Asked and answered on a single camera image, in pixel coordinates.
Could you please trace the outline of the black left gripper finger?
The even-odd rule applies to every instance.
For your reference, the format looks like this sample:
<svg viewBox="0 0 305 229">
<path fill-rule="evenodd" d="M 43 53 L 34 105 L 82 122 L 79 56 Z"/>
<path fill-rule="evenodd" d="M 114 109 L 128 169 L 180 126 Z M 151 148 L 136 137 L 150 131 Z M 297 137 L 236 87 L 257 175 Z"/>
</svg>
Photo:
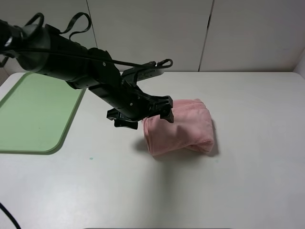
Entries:
<svg viewBox="0 0 305 229">
<path fill-rule="evenodd" d="M 153 96 L 149 105 L 148 117 L 159 116 L 160 119 L 173 123 L 174 115 L 172 108 L 173 100 L 170 96 Z"/>
<path fill-rule="evenodd" d="M 114 121 L 115 127 L 125 127 L 133 130 L 138 129 L 138 122 L 133 122 L 114 108 L 107 111 L 106 117 L 107 119 Z"/>
</svg>

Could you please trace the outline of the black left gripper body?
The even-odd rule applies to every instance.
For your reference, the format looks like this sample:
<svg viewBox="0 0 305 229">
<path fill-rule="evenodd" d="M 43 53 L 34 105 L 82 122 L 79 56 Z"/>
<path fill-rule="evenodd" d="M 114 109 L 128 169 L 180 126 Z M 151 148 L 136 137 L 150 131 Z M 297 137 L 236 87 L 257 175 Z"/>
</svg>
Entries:
<svg viewBox="0 0 305 229">
<path fill-rule="evenodd" d="M 136 88 L 128 84 L 120 72 L 103 75 L 102 82 L 89 87 L 89 91 L 113 108 L 107 111 L 109 120 L 139 121 L 150 114 L 150 102 L 140 97 Z"/>
</svg>

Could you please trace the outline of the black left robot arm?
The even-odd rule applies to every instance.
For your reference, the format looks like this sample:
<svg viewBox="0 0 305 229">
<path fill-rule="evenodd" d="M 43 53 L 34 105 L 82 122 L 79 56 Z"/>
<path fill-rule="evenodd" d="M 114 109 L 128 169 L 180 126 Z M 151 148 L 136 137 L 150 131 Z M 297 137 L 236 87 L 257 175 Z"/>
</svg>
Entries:
<svg viewBox="0 0 305 229">
<path fill-rule="evenodd" d="M 23 27 L 1 21 L 0 52 L 6 59 L 16 59 L 28 72 L 65 81 L 73 89 L 88 89 L 111 106 L 107 118 L 116 127 L 137 129 L 139 121 L 153 116 L 174 121 L 172 98 L 149 95 L 137 84 L 163 74 L 173 64 L 170 59 L 129 63 L 120 72 L 120 62 L 107 51 L 87 49 L 62 37 L 58 29 L 34 20 Z"/>
</svg>

